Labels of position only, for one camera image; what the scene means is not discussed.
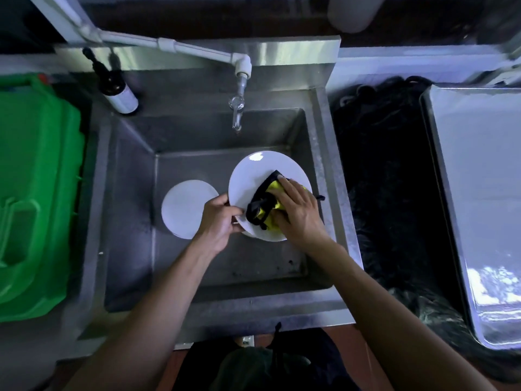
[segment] faucet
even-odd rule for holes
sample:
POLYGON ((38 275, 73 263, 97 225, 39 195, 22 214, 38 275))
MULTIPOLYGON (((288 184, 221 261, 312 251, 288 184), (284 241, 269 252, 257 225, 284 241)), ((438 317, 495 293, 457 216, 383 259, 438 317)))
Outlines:
POLYGON ((236 132, 241 131, 241 118, 242 110, 244 108, 244 90, 246 89, 246 83, 248 76, 242 72, 237 74, 237 95, 232 97, 228 103, 230 108, 233 110, 233 121, 232 129, 236 132))

